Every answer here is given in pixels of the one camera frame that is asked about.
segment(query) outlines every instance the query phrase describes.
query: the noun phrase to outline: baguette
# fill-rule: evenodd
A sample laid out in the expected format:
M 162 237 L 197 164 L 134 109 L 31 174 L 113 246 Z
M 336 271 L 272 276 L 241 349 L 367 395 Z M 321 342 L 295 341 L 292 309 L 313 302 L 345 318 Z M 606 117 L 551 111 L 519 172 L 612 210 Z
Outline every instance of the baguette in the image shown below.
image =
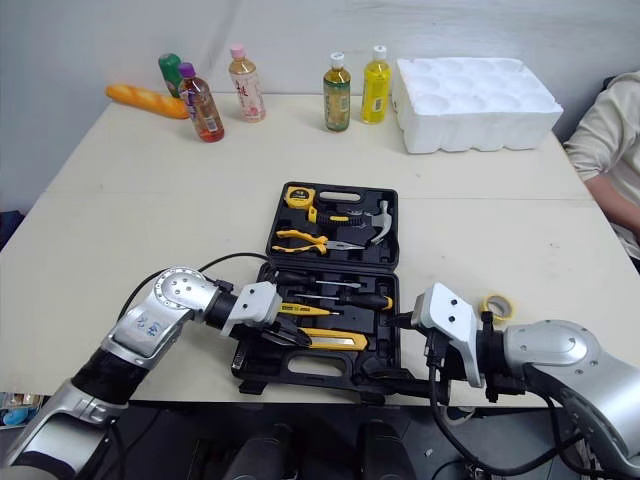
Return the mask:
M 143 108 L 171 118 L 189 118 L 189 112 L 187 112 L 187 107 L 182 100 L 160 95 L 146 88 L 123 84 L 109 85 L 105 89 L 105 94 L 125 105 Z

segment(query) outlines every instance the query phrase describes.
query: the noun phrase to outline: person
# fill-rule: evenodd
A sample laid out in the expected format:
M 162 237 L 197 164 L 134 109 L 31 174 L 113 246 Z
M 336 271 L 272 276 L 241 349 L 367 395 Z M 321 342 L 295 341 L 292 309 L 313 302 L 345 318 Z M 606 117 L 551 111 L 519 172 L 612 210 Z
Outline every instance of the person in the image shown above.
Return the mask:
M 640 71 L 614 78 L 564 147 L 640 273 Z

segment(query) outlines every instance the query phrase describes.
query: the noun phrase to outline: green bottle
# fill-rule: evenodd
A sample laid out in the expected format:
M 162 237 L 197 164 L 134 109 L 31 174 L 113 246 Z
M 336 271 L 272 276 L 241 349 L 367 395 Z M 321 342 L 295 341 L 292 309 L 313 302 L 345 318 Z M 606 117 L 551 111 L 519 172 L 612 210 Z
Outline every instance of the green bottle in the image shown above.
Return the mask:
M 351 75 L 344 68 L 344 54 L 331 54 L 331 69 L 324 75 L 324 121 L 329 130 L 342 132 L 351 116 Z
M 180 98 L 180 82 L 182 81 L 182 75 L 178 71 L 178 65 L 182 63 L 180 57 L 175 53 L 165 53 L 158 58 L 158 65 L 160 65 L 160 71 L 164 77 L 164 83 L 167 84 L 169 93 L 172 97 Z

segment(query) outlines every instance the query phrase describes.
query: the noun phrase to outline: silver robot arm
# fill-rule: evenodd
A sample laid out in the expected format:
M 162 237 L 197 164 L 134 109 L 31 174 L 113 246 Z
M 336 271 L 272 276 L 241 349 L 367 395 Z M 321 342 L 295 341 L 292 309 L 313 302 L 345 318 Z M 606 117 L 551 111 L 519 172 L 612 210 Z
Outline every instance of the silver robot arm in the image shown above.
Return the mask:
M 591 332 L 575 323 L 545 320 L 504 332 L 486 323 L 477 331 L 478 325 L 473 307 L 440 283 L 418 297 L 410 320 L 410 328 L 426 336 L 435 330 L 449 339 L 463 370 L 458 378 L 483 387 L 485 379 L 489 383 L 497 375 L 501 387 L 492 386 L 497 393 L 531 390 L 552 397 L 565 407 L 605 469 L 640 477 L 638 367 L 606 353 Z M 487 397 L 497 400 L 495 391 Z
M 186 321 L 206 322 L 226 336 L 238 325 L 268 332 L 282 301 L 275 286 L 247 285 L 236 297 L 225 285 L 190 268 L 164 271 L 144 301 L 116 323 L 90 360 L 25 427 L 6 466 L 31 466 L 60 479 L 92 478 L 108 447 L 109 425 L 126 410 Z M 275 340 L 286 340 L 286 329 L 279 328 L 277 335 Z

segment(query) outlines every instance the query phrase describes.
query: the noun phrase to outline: beige sleeve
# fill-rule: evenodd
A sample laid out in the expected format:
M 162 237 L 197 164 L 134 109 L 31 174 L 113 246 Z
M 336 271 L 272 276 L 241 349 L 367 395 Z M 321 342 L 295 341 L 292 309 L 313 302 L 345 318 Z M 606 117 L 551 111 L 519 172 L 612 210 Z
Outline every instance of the beige sleeve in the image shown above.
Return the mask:
M 582 178 L 606 173 L 640 134 L 640 72 L 616 77 L 564 144 Z

